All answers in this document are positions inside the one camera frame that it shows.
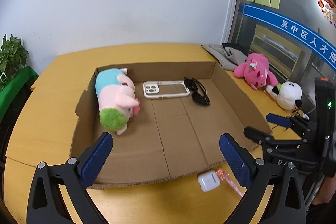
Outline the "person right hand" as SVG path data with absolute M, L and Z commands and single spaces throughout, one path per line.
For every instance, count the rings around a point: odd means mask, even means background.
M 323 203 L 329 203 L 335 193 L 335 190 L 336 190 L 336 175 L 334 175 L 333 178 L 326 176 L 312 204 L 320 205 Z

